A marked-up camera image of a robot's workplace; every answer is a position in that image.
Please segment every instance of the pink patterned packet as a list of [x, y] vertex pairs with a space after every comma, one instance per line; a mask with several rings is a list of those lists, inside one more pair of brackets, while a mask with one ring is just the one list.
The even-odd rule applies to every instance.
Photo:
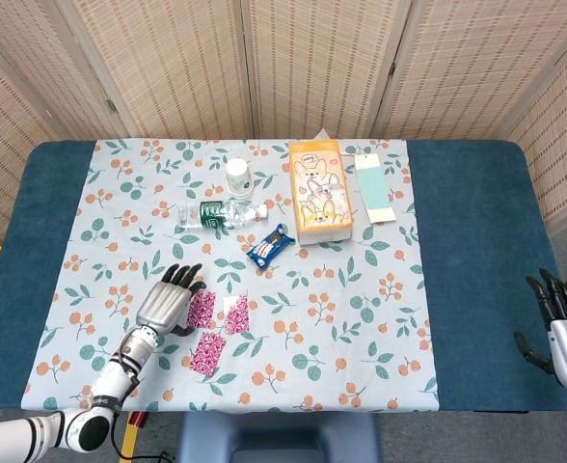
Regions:
[[228, 335], [244, 331], [249, 331], [249, 306], [246, 294], [238, 296], [226, 316], [226, 333]]
[[215, 293], [211, 291], [198, 291], [191, 299], [187, 324], [196, 328], [208, 328], [208, 322], [215, 310]]
[[226, 340], [214, 333], [202, 333], [189, 368], [198, 373], [212, 376], [222, 355]]

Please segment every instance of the blue tablecloth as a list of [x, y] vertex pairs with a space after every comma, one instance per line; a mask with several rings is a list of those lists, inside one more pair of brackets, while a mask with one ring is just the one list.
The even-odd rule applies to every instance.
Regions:
[[[0, 255], [0, 407], [20, 406], [94, 145], [29, 157]], [[441, 409], [564, 409], [567, 393], [512, 338], [549, 349], [524, 276], [556, 272], [524, 154], [503, 141], [411, 141], [408, 153]]]

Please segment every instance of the white plastic bottle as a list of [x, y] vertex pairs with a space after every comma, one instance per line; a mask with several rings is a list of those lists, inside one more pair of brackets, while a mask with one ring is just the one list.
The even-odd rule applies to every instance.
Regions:
[[268, 217], [266, 204], [241, 201], [204, 201], [183, 204], [176, 210], [176, 222], [184, 229], [240, 228]]

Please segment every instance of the cartoon rabbit print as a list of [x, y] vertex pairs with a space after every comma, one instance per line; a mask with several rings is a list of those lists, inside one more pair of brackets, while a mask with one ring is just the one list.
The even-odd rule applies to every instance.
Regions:
[[[341, 223], [343, 215], [338, 209], [345, 209], [345, 188], [336, 174], [327, 172], [326, 160], [320, 159], [314, 167], [297, 161], [294, 170], [310, 190], [301, 207], [305, 225]], [[299, 193], [307, 193], [307, 189], [299, 187]]]

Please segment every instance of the snack package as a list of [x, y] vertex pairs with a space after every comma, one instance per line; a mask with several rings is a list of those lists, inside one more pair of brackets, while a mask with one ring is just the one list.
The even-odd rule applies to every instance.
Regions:
[[349, 239], [354, 220], [338, 141], [290, 142], [290, 175], [299, 244]]
[[268, 236], [261, 240], [256, 246], [247, 252], [247, 256], [253, 260], [260, 269], [269, 266], [277, 254], [285, 249], [288, 244], [294, 244], [296, 240], [290, 238], [284, 232], [284, 225], [279, 224]]

